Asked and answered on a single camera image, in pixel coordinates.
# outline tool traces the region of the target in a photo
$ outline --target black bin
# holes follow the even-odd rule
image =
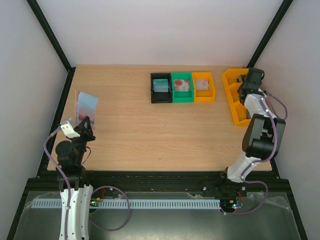
[[[168,92],[155,92],[154,80],[155,79],[168,79],[169,90]],[[172,81],[171,73],[151,73],[151,103],[172,103]]]

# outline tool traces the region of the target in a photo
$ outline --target gray wall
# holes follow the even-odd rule
[[[245,66],[282,0],[38,2],[74,66]]]
[[[256,65],[265,71],[264,88],[288,107],[276,162],[290,181],[310,240],[319,239],[320,220],[319,9],[318,0],[293,1]]]
[[[0,239],[35,177],[67,72],[27,1],[0,7]]]

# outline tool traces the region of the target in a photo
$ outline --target robotic arm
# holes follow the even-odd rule
[[[246,79],[238,90],[240,102],[252,118],[242,140],[243,152],[236,162],[227,169],[227,178],[232,182],[242,183],[243,179],[258,164],[271,155],[275,143],[275,133],[270,117],[274,120],[277,133],[277,146],[272,157],[277,155],[280,148],[286,122],[277,118],[269,109],[266,95],[259,88],[263,78],[264,72],[262,70],[250,68]]]
[[[93,187],[90,185],[86,169],[82,166],[82,159],[87,142],[94,141],[96,137],[93,135],[88,116],[78,126],[69,118],[62,122],[60,127],[71,141],[60,142],[56,146],[55,152],[58,163],[69,180],[71,190],[69,196],[66,182],[62,175],[58,174],[57,180],[62,203],[59,240],[88,240],[89,205]]]

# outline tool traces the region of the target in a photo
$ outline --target wooden table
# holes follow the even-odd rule
[[[78,65],[62,120],[75,119],[75,92],[99,98],[96,140],[84,164],[97,171],[223,171],[242,152],[221,74],[228,66]],[[215,102],[151,104],[150,73],[212,72]],[[60,131],[55,140],[65,140]],[[55,151],[52,156],[57,159]],[[270,163],[255,170],[271,171]]]

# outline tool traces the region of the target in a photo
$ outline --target black metal frame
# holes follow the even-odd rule
[[[46,20],[40,6],[36,0],[26,0],[44,32],[49,38],[53,48],[58,54],[61,62],[68,72],[65,84],[62,90],[60,101],[53,119],[50,132],[53,132],[61,122],[62,114],[68,98],[71,83],[75,74],[75,67],[71,67],[67,57],[65,56],[57,38],[55,37],[48,21]],[[258,45],[254,55],[252,56],[248,67],[253,67],[257,62],[262,51],[266,47],[271,36],[275,32],[277,26],[287,12],[293,0],[284,0],[274,16],[269,28],[264,34],[260,44]],[[53,150],[55,138],[53,137],[47,145],[48,150]],[[58,191],[59,183],[57,181],[57,172],[48,171],[48,157],[43,154],[37,171],[36,178],[29,178],[24,192],[22,194],[19,206],[17,208],[14,220],[11,225],[7,240],[14,239],[19,220],[24,209],[28,193],[30,191]],[[293,210],[294,219],[302,240],[307,239],[307,235],[301,221],[299,211],[288,180],[280,179],[279,171],[275,159],[271,161],[272,171],[253,171],[247,176],[248,181],[264,181],[270,192],[285,192],[287,194],[290,207]],[[111,185],[122,189],[125,192],[189,192],[192,194],[203,194],[211,196],[210,189],[203,191],[203,186],[209,182],[216,180],[221,171],[90,171],[90,177],[93,186]],[[259,184],[246,184],[248,192],[264,191],[263,186]]]
[[[272,22],[270,23],[268,29],[265,31],[258,47],[256,48],[252,58],[250,59],[247,68],[253,68],[257,63],[260,55],[264,51],[265,47],[267,46],[269,40],[273,36],[274,32],[276,31],[278,25],[280,24],[282,18],[285,16],[286,12],[288,11],[290,5],[294,0],[283,0],[281,6],[279,7],[278,11],[276,12]]]

